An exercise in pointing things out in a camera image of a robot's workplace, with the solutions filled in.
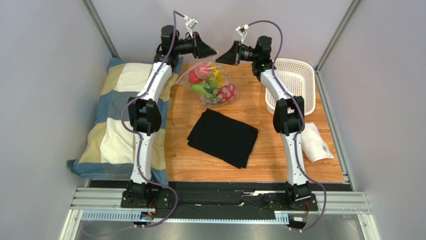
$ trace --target perforated basket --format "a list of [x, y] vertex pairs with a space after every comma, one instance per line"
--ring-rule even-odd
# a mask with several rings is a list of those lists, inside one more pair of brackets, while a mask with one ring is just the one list
[[[304, 114], [311, 114], [315, 109], [315, 75], [312, 66], [303, 61], [278, 58], [275, 67], [287, 88], [294, 95], [303, 97]], [[268, 112], [274, 114], [276, 101], [268, 89], [266, 89], [265, 101]]]

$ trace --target folded white cloth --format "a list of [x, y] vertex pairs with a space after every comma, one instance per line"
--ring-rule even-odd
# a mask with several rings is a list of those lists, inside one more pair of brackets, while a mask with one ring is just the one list
[[321, 159], [335, 158], [321, 137], [315, 123], [305, 123], [301, 138], [302, 150], [312, 163]]

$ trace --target folded black cloth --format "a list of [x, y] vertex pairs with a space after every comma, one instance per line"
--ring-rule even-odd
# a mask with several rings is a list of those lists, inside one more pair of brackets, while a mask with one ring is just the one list
[[237, 168], [245, 168], [258, 130], [244, 122], [207, 109], [188, 136], [188, 145]]

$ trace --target gray wall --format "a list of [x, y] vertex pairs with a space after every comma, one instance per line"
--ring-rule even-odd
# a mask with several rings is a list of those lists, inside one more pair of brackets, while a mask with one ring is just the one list
[[[284, 35], [281, 58], [316, 65], [344, 16], [351, 0], [93, 0], [103, 24], [121, 58], [141, 61], [154, 58], [161, 27], [173, 24], [172, 11], [198, 20], [195, 31], [208, 45], [225, 53], [241, 37], [238, 26], [256, 20], [279, 24]], [[187, 32], [185, 20], [177, 17], [181, 36]], [[274, 26], [254, 25], [244, 43], [254, 46], [261, 35], [272, 37], [275, 55], [280, 41]], [[187, 61], [195, 61], [190, 55]]]
[[425, 239], [426, 1], [365, 0], [322, 77], [381, 238]]
[[79, 0], [0, 2], [0, 239], [58, 239], [110, 59]]

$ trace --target wooden tabletop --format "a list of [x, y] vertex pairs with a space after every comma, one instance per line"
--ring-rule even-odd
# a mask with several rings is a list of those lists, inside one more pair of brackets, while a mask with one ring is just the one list
[[[183, 66], [184, 73], [190, 65]], [[224, 66], [240, 91], [240, 98], [212, 110], [258, 129], [254, 149], [246, 168], [236, 168], [223, 160], [188, 146], [187, 137], [206, 110], [198, 93], [184, 86], [174, 85], [170, 93], [165, 133], [165, 159], [169, 181], [220, 182], [285, 182], [287, 179], [286, 153], [280, 135], [272, 125], [273, 115], [267, 110], [265, 86], [252, 74], [250, 64]], [[333, 159], [311, 163], [303, 155], [306, 173], [320, 182], [343, 182], [342, 170], [327, 123], [318, 90], [313, 113], [305, 117], [315, 123], [333, 154]]]

